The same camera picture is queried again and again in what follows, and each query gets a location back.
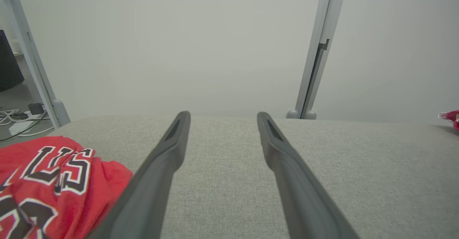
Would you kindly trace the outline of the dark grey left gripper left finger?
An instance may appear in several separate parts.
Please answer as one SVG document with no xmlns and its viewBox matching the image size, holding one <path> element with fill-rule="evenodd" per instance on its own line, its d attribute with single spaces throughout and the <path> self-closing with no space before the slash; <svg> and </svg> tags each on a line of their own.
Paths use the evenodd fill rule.
<svg viewBox="0 0 459 239">
<path fill-rule="evenodd" d="M 190 122 L 190 112 L 179 112 L 89 239 L 159 239 L 171 182 L 185 159 Z"/>
</svg>

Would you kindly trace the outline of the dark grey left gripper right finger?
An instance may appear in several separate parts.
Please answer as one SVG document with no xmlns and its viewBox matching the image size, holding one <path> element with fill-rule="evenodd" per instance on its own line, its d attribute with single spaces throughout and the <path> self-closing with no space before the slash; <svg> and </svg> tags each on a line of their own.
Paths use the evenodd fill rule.
<svg viewBox="0 0 459 239">
<path fill-rule="evenodd" d="M 274 173 L 292 239 L 359 236 L 267 112 L 257 114 L 264 159 Z"/>
</svg>

